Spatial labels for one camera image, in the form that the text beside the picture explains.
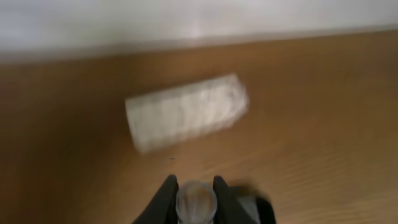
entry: white object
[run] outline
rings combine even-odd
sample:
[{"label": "white object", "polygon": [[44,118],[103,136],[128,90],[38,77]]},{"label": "white object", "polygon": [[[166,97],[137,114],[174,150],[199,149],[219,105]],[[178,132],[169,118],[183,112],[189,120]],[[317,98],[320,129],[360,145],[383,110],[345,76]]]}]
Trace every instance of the white object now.
[{"label": "white object", "polygon": [[231,126],[248,98],[236,75],[126,100],[134,145],[141,152]]}]

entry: white block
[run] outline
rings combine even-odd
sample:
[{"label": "white block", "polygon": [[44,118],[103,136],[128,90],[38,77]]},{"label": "white block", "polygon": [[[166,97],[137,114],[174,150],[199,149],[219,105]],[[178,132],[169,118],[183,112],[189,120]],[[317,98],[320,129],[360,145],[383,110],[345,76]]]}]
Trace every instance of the white block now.
[{"label": "white block", "polygon": [[246,112],[248,97],[236,75],[126,100],[136,148],[148,152],[231,126]]}]

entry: white wall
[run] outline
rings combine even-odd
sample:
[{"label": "white wall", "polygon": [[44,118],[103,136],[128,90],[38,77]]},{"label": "white wall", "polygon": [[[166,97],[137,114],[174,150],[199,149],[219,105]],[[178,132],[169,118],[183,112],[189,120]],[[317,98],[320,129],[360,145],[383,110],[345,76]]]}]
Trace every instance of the white wall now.
[{"label": "white wall", "polygon": [[0,0],[0,50],[398,24],[398,0]]}]

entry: black object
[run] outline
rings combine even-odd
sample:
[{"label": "black object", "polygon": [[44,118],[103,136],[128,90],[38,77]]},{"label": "black object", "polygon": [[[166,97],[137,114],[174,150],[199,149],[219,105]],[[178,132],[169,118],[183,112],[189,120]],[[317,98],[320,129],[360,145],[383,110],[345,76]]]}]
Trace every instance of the black object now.
[{"label": "black object", "polygon": [[[232,196],[229,186],[221,176],[214,177],[213,190],[217,197],[214,224],[256,224]],[[133,224],[177,224],[177,191],[177,177],[169,175]],[[256,197],[256,205],[261,224],[276,224],[274,210],[268,200]]]}]

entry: wooden surface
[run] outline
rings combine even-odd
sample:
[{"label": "wooden surface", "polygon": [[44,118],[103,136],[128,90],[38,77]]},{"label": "wooden surface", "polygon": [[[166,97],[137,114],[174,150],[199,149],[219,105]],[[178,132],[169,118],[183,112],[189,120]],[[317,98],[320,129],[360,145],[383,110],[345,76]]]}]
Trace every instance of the wooden surface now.
[{"label": "wooden surface", "polygon": [[[136,152],[125,97],[229,72],[250,97],[236,125]],[[131,223],[168,174],[250,181],[279,223],[398,223],[398,31],[1,65],[1,78],[0,223]]]}]

